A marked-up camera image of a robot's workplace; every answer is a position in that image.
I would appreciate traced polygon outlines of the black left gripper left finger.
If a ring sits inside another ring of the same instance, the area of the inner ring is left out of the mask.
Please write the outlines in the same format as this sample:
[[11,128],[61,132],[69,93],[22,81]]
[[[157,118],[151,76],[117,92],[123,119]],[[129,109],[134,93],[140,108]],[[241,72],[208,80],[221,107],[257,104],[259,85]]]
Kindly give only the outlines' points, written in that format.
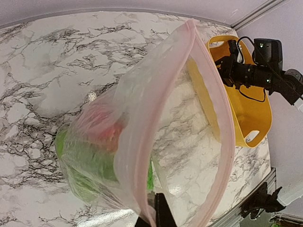
[[150,223],[146,220],[144,220],[141,217],[138,217],[136,223],[135,223],[135,227],[151,227]]

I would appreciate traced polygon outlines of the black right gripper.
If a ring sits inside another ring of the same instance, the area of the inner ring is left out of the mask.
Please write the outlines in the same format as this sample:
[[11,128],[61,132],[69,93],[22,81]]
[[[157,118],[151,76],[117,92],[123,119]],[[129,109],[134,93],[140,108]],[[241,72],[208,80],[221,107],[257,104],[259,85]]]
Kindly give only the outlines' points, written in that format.
[[273,73],[267,67],[238,63],[234,56],[224,56],[215,61],[215,65],[223,83],[228,87],[240,89],[244,85],[246,88],[272,88]]

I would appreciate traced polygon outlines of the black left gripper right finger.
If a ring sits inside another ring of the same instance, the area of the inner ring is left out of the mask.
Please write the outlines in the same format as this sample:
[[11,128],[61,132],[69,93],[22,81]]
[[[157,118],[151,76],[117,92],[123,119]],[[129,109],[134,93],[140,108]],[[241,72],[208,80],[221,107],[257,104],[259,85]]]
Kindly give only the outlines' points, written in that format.
[[154,208],[156,210],[156,227],[177,227],[163,193],[155,195]]

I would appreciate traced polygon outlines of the light green toy cabbage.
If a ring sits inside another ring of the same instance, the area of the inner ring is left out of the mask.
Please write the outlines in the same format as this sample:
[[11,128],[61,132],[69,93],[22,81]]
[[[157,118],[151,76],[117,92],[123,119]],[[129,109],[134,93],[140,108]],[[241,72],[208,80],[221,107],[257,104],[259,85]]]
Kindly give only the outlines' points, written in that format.
[[63,175],[76,197],[103,207],[121,205],[112,192],[119,186],[114,155],[101,152],[89,142],[70,139],[65,129],[57,132],[55,149]]

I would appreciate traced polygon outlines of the clear zip top bag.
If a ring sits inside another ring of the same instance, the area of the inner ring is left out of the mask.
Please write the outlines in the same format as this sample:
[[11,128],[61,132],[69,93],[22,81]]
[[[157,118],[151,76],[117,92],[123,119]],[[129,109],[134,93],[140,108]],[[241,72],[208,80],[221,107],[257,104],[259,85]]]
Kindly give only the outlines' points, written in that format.
[[[97,106],[111,107],[116,116],[125,114],[128,123],[122,131],[114,155],[114,172],[118,189],[112,190],[121,205],[115,209],[138,210],[139,215],[156,226],[156,210],[147,202],[147,175],[153,140],[163,107],[175,81],[199,37],[195,20],[188,20],[127,72],[117,86],[89,103],[66,129],[72,140],[86,141],[83,133],[85,113]],[[199,207],[190,225],[204,227],[218,207],[232,170],[235,153],[233,117],[218,118],[221,138],[221,157],[218,171],[205,202]]]

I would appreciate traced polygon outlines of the red toy tomato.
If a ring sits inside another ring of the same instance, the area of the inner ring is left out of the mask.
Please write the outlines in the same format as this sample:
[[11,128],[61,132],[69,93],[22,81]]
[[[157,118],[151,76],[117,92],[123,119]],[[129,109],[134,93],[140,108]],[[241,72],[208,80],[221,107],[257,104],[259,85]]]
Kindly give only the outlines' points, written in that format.
[[97,106],[85,113],[84,120],[85,139],[106,153],[116,153],[120,135],[128,123],[127,116],[124,113],[116,116],[111,107]]

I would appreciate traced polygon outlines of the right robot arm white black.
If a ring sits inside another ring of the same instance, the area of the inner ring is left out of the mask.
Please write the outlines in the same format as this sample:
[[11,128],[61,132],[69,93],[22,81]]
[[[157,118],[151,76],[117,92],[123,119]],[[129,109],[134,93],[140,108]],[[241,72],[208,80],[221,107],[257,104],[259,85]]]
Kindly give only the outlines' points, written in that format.
[[237,90],[241,86],[260,87],[269,95],[277,92],[298,111],[303,111],[303,75],[297,70],[281,71],[280,76],[269,67],[239,63],[235,55],[224,56],[215,65],[226,86],[235,86]]

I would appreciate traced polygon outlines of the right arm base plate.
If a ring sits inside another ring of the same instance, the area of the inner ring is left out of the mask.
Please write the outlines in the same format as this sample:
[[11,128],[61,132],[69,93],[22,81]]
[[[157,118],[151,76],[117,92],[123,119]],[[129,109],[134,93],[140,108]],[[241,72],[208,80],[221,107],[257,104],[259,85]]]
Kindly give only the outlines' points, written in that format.
[[272,194],[267,192],[267,182],[264,182],[248,199],[241,205],[241,217],[256,219],[259,211],[264,210],[266,213],[273,213],[285,209],[277,199],[282,187],[276,189]]

